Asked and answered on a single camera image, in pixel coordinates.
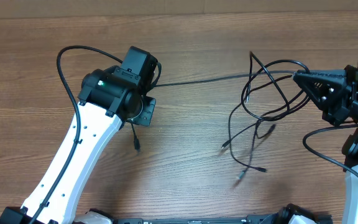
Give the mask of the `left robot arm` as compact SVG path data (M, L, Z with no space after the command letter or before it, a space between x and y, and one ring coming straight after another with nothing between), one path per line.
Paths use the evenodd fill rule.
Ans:
M73 104L70 128L38 186L20 207L6 207L2 224L26 223L113 223L98 209L83 215L76 210L83 189L101 153L125 124L149 126L155 98L147 94L156 87L162 65L149 52L130 47L123 60L100 53L118 62L87 74L78 96L74 96L62 72L62 55L74 50L65 47L57 55L57 71Z

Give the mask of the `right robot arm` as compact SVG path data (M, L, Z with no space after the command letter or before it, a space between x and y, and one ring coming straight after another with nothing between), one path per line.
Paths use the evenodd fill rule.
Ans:
M348 65L344 70L299 70L293 79L322 111L322 118L330 123L328 128L306 134L303 145L314 155L344 170L346 201L342 221L358 223L358 68ZM351 128L355 131L347 137L342 147L344 162L325 156L307 143L308 138L315 134Z

